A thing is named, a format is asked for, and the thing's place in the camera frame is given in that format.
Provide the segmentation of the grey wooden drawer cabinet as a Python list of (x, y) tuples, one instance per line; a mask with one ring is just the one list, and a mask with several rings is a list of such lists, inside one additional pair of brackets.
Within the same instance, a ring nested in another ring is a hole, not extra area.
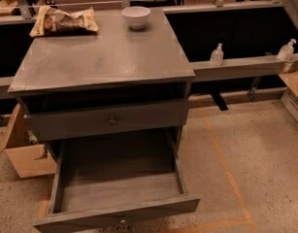
[(33, 41), (9, 88), (39, 140), (164, 128), (180, 144), (194, 72), (162, 9), (132, 30), (97, 14), (85, 36)]

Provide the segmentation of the grey middle drawer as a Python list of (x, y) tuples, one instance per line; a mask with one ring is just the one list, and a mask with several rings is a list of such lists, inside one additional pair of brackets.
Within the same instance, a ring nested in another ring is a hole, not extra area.
[(186, 123), (186, 99), (25, 115), (41, 141), (163, 128)]

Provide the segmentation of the open grey bottom drawer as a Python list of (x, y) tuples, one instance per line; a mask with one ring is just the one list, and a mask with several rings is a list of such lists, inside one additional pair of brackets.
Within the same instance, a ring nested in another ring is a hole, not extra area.
[(62, 142), (41, 233), (74, 233), (196, 211), (167, 129)]

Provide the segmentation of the brown chip bag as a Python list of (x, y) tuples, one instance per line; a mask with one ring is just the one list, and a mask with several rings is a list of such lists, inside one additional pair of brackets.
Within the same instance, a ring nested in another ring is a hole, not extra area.
[(98, 24), (92, 8), (67, 13), (65, 11), (42, 6), (36, 22), (30, 31), (31, 37), (55, 36), (72, 32), (97, 32)]

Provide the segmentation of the grey metal railing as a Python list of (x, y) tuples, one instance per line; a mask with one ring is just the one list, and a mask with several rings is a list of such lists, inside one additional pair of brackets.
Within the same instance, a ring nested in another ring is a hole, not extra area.
[(208, 82), (298, 71), (298, 53), (287, 62), (267, 55), (225, 59), (219, 67), (208, 61), (188, 61), (167, 16), (212, 9), (156, 8), (141, 30), (128, 28), (121, 11), (98, 12), (96, 34), (35, 39), (17, 73), (0, 78), (0, 99), (95, 86)]

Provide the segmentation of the clear sanitizer pump bottle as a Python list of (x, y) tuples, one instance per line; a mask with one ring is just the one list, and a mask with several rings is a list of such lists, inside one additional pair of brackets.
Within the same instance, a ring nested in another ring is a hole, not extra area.
[(214, 66), (220, 66), (223, 61), (223, 56), (222, 43), (219, 43), (211, 54), (210, 63)]

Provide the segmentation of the white ceramic bowl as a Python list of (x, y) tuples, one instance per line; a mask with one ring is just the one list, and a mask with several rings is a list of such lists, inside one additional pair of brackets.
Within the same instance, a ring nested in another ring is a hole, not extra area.
[(142, 29), (149, 21), (150, 9), (142, 6), (128, 7), (122, 10), (123, 18), (131, 29)]

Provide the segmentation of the cardboard box left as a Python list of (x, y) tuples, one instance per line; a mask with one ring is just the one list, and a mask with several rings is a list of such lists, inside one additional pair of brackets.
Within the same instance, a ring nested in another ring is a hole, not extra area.
[(29, 145), (29, 127), (23, 120), (23, 110), (17, 104), (10, 116), (0, 144), (21, 178), (55, 173), (56, 164), (43, 144)]

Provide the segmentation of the cardboard box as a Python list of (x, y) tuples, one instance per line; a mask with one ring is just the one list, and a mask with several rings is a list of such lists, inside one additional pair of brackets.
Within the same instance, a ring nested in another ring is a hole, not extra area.
[(29, 145), (29, 127), (23, 120), (23, 110), (17, 104), (10, 116), (0, 144), (21, 178), (55, 173), (56, 164), (43, 144)]
[(298, 71), (280, 74), (280, 78), (286, 85), (281, 102), (298, 122)]

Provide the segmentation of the cardboard box right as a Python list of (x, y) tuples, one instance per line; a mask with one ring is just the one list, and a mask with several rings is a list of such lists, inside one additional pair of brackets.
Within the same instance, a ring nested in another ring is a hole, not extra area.
[(286, 85), (281, 102), (298, 122), (298, 71), (280, 74), (280, 78)]

